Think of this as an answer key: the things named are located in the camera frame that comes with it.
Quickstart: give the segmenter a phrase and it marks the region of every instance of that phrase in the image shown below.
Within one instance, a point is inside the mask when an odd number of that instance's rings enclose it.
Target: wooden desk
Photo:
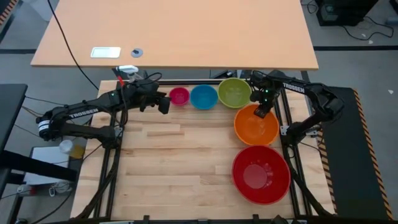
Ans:
[[[61,0],[55,13],[82,67],[318,69],[299,0]],[[31,64],[75,66],[54,19]]]
[[[116,81],[102,81],[99,95],[115,87]],[[160,87],[165,92],[171,89],[172,86]],[[287,95],[293,120],[308,117],[304,96],[291,91]],[[143,215],[150,215],[151,220],[242,219],[252,218],[254,213],[260,218],[278,214],[293,217],[289,194],[275,204],[256,205],[244,199],[233,185],[233,159],[247,147],[234,133],[236,112],[220,102],[212,110],[196,110],[191,104],[171,105],[167,115],[160,114],[157,108],[147,108],[144,113],[130,110],[112,220],[142,220]],[[94,115],[93,126],[108,124],[109,115]],[[304,142],[316,146],[314,139]],[[86,154],[99,144],[89,140]],[[272,147],[282,152],[279,139]],[[302,144],[298,148],[308,188],[333,212],[319,152]],[[78,215],[96,192],[103,154],[99,149],[83,163],[71,217]],[[298,200],[303,211],[301,197]]]

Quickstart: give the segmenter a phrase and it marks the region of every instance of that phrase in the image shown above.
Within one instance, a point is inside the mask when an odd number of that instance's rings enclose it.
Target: green bowl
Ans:
[[[241,108],[250,102],[251,88],[239,78],[229,78],[218,85],[220,101],[229,108]]]

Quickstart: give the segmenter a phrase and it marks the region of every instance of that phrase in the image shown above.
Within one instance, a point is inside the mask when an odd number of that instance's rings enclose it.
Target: red bowl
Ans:
[[[289,167],[284,158],[268,146],[243,149],[235,157],[232,176],[239,192],[253,203],[275,203],[289,191]]]
[[[189,91],[186,88],[176,87],[169,93],[172,104],[183,106],[189,101]]]

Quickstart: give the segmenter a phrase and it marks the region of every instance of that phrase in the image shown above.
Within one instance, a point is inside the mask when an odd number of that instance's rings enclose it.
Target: plastic bowl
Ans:
[[[239,192],[253,203],[275,203],[289,191],[289,167],[282,156],[268,146],[243,149],[235,157],[232,176]]]
[[[217,101],[217,91],[209,85],[198,85],[191,91],[191,103],[200,110],[211,109]]]
[[[186,88],[174,88],[170,91],[169,96],[172,98],[172,104],[176,106],[186,105],[189,101],[189,91]]]
[[[241,108],[250,102],[251,89],[239,78],[229,78],[218,86],[218,98],[229,108]]]
[[[268,145],[275,141],[279,133],[279,122],[270,112],[265,118],[254,115],[258,105],[249,105],[240,109],[234,120],[235,133],[248,145]]]

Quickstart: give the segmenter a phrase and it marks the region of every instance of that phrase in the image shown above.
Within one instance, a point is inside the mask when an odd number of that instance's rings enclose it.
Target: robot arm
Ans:
[[[306,131],[319,122],[331,121],[344,108],[343,100],[332,93],[327,86],[321,83],[310,83],[286,76],[283,72],[274,70],[270,74],[253,71],[250,86],[254,89],[250,96],[259,106],[254,114],[264,118],[275,105],[282,88],[307,95],[315,113],[302,122],[295,122],[287,128],[286,142],[289,145],[297,144],[304,137]]]
[[[93,128],[69,124],[67,121],[99,112],[119,112],[125,107],[127,109],[140,108],[140,111],[143,112],[146,106],[158,105],[159,111],[167,114],[170,98],[165,97],[166,93],[158,92],[158,88],[159,84],[153,80],[136,80],[123,85],[122,88],[104,93],[95,100],[83,100],[74,105],[58,106],[36,119],[39,136],[46,141],[62,136],[76,136],[95,138],[102,143],[114,142],[117,136],[114,127]]]

